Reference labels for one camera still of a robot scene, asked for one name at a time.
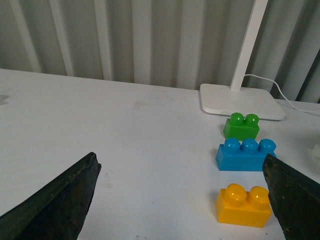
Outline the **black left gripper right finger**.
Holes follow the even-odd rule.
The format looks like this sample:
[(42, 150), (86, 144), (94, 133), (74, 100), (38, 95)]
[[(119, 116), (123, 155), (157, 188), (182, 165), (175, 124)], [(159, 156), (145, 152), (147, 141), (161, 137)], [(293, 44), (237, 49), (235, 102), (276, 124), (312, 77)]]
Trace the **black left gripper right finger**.
[(320, 238), (320, 184), (267, 154), (262, 171), (269, 201), (287, 240)]

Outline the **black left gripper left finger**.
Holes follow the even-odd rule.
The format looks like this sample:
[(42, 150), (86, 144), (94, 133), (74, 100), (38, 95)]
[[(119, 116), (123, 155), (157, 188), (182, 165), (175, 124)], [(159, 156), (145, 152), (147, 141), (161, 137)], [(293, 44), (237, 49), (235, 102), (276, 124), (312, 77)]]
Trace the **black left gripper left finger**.
[(0, 217), (2, 240), (76, 240), (88, 214), (101, 164), (90, 152)]

